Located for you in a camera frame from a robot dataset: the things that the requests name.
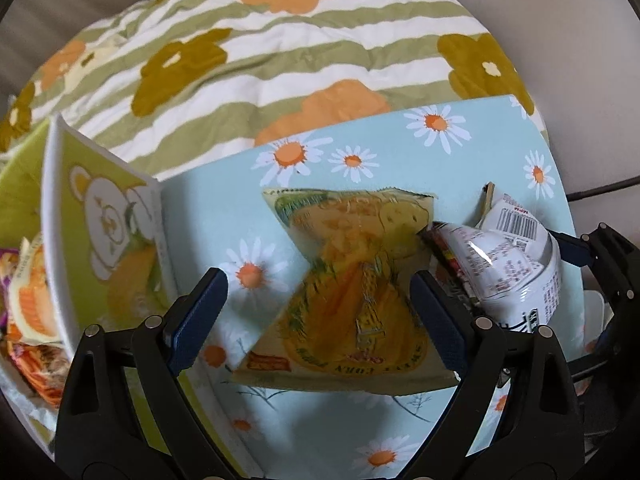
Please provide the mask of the white black Tatre snack bag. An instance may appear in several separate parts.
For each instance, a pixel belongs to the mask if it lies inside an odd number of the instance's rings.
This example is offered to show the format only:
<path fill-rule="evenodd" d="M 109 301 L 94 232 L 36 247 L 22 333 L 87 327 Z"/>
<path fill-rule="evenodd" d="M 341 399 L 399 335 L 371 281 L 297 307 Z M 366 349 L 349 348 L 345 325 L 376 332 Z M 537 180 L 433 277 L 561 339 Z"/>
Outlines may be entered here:
<path fill-rule="evenodd" d="M 549 324 L 560 304 L 559 244 L 512 196 L 488 183 L 476 226 L 435 222 L 422 236 L 450 275 L 442 284 L 469 306 L 514 332 Z"/>

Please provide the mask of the yellow triangular chip bag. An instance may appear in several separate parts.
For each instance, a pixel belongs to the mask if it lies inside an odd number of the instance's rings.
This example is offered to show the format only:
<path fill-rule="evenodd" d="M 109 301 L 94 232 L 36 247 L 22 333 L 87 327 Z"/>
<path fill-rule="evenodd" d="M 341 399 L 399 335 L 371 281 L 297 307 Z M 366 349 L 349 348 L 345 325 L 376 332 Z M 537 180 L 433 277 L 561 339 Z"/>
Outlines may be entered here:
<path fill-rule="evenodd" d="M 420 234 L 433 223 L 434 195 L 267 188 L 262 196 L 309 269 L 235 382 L 383 396 L 456 384 L 409 298 L 413 274 L 432 258 Z"/>

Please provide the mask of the orange noodle snack bag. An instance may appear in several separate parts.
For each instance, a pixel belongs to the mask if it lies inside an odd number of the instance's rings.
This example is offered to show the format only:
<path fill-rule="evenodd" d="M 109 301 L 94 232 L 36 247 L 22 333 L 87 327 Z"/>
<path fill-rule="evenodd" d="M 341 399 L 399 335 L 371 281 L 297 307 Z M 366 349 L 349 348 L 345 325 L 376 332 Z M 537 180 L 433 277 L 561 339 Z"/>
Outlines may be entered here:
<path fill-rule="evenodd" d="M 9 359 L 40 398 L 61 405 L 70 360 L 58 333 L 42 237 L 1 252 L 1 304 Z"/>

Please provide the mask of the daisy pattern blue tablecloth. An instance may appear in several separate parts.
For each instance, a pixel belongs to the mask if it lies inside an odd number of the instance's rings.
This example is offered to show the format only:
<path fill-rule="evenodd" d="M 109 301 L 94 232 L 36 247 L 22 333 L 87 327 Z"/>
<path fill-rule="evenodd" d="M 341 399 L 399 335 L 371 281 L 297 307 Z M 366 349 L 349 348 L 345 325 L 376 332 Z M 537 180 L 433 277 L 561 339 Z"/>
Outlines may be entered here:
<path fill-rule="evenodd" d="M 514 96 L 310 128 L 166 179 L 162 205 L 179 292 L 228 278 L 192 382 L 249 477 L 393 477 L 426 439 L 457 385 L 409 302 L 433 221 L 506 237 L 490 304 L 584 348 L 582 276 L 546 237 L 570 207 Z"/>

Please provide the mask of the floral striped quilt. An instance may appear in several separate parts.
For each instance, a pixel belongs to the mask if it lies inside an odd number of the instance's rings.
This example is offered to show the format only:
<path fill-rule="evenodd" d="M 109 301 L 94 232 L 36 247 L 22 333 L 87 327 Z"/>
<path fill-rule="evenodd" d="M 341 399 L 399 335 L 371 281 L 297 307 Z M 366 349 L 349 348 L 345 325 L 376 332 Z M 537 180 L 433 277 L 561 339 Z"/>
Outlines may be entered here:
<path fill-rule="evenodd" d="M 405 108 L 450 148 L 465 134 L 439 104 L 486 96 L 541 123 L 510 58 L 458 0 L 141 0 L 35 70 L 2 118 L 1 157 L 53 114 L 158 178 Z"/>

